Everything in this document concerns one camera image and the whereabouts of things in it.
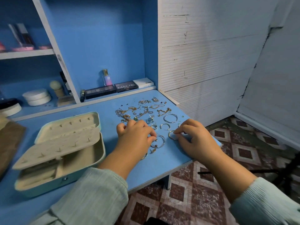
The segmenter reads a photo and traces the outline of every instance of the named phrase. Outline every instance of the jewelry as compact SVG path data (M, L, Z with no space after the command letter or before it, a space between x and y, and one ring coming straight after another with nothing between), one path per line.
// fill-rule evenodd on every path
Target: jewelry
M160 147L158 147L157 145L151 145L150 147L152 147L152 148L161 148L165 144L165 142L166 142L164 136L159 135L159 134L157 134L157 135L160 136L163 139L163 144Z
M122 117L123 114L125 114L127 110L122 110L121 108L117 109L115 113L118 115L118 117Z
M153 97L152 100L153 100L153 102L158 102L159 101L158 98L156 98L156 97Z
M169 128L167 129L167 130L170 130L170 128L171 128L171 126L168 124L168 123L163 123L163 124L161 124L159 127L160 127L160 129L161 129L161 126L162 125L168 125L169 126Z
M150 106L150 108L152 108L152 109L157 109L157 108L159 108L159 107L164 107L165 105L163 105L163 104L160 104L160 105L157 105L157 104L153 104L153 105L151 105Z
M168 136L169 136L172 140L177 140L177 139L174 139L174 138L172 138L172 137L170 136L171 132L174 132L174 131L175 131L175 130L170 131L169 134L168 134Z
M168 111L172 111L169 107L167 108L167 110L166 111L163 111L163 110L157 110L157 112L158 112L158 116L160 117L160 116L163 116L164 114L166 114Z
M146 155L141 160L145 159L147 157L147 154L148 154L148 152L146 153Z
M152 122L154 122L154 115L152 115L152 116L150 116L147 120L146 120L146 122L147 122L147 124L150 124L150 123L152 123Z
M157 129L157 125L156 124L152 124L151 127L156 130Z
M149 114L152 114L152 113L153 113L153 111L149 111L148 106L143 106L143 108L145 108L144 113L140 113L139 115L137 115L137 116L136 116L137 118L140 118L140 117L142 117L144 114L147 114L147 113L149 113Z
M151 101L149 101L149 100L140 100L140 101L139 101L140 104L150 103L150 102L151 102Z
M167 120L165 119L165 117L167 117L168 115L173 115L173 116L175 116L175 117L176 117L176 121L173 121L173 122L167 121ZM177 117L177 115L175 115L175 114L167 114L166 116L163 117L163 119L164 119L164 121L167 122L167 123L175 123L175 122L177 122L178 117Z
M122 119L121 122L128 122L130 120L130 115L123 115L122 118L124 119Z

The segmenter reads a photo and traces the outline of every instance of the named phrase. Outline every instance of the jewelry box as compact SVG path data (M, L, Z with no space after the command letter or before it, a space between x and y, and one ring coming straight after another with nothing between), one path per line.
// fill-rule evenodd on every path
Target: jewelry box
M45 124L35 144L13 166L20 170L15 189L35 197L78 180L105 158L100 130L97 112Z

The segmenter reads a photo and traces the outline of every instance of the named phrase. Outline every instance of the table leg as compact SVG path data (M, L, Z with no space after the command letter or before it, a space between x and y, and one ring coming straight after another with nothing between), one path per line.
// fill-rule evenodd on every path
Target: table leg
M167 190L171 188L171 174L163 178Z

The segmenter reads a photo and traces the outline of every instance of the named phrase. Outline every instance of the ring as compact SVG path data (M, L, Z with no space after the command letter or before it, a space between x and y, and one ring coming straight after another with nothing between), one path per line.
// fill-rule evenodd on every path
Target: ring
M160 127L160 129L161 129L161 126L162 125L168 125L169 126L169 128L167 129L167 130L170 130L170 128L171 128L171 126L168 124L168 123L163 123L163 124L161 124L159 127Z
M164 136L159 135L159 134L157 134L157 135L160 136L163 139L163 144L160 147L156 147L155 145L151 145L150 147L152 147L152 148L161 148L165 144L165 142L166 142Z
M167 121L167 120L165 119L165 117L167 117L168 115L173 115L173 116L175 116L175 117L176 117L176 121L173 121L173 122ZM174 123L174 122L177 122L178 117L177 117L177 115L175 115L175 114L167 114L166 116L163 117L163 119L164 119L164 121L167 122L167 123Z
M152 124L151 127L156 130L157 129L157 125L156 124Z
M174 138L172 138L172 137L170 136L171 132L174 132L174 131L175 131L175 130L170 131L169 134L168 134L168 136L169 136L172 140L177 140L177 139L174 139Z
M147 154L148 154L148 152L146 153L146 155L141 160L145 159L147 157Z

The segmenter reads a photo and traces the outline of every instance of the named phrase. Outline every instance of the left hand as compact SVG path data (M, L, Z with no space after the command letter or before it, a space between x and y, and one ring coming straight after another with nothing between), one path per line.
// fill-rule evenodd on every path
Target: left hand
M148 148L155 141L157 135L154 129L143 120L129 120L127 125L117 125L119 137L115 151L122 151L135 157L137 161L145 156Z

